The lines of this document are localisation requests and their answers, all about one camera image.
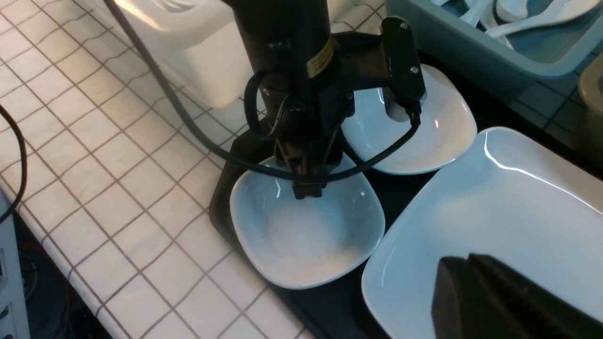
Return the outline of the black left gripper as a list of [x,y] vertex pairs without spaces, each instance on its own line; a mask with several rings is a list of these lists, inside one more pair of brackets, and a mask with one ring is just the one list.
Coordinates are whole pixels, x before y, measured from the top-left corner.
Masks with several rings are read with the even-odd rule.
[[[350,45],[342,37],[278,37],[257,41],[258,88],[267,108],[260,133],[274,141],[274,156],[293,174],[320,177],[339,165],[337,135],[354,112],[345,73]],[[292,182],[297,200],[320,198],[325,183]]]

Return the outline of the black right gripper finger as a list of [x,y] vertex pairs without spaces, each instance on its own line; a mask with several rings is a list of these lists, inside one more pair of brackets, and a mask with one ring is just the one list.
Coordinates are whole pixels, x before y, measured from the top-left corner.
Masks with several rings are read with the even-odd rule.
[[490,255],[439,260],[431,318],[438,339],[600,339],[601,321]]

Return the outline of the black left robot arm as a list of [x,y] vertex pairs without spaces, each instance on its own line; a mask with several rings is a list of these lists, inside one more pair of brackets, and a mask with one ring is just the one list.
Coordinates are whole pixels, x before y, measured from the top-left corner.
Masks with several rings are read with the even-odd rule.
[[600,339],[602,182],[504,127],[478,132],[398,17],[330,30],[325,0],[229,0],[274,145],[230,211],[263,277],[301,290],[366,262],[392,339]]

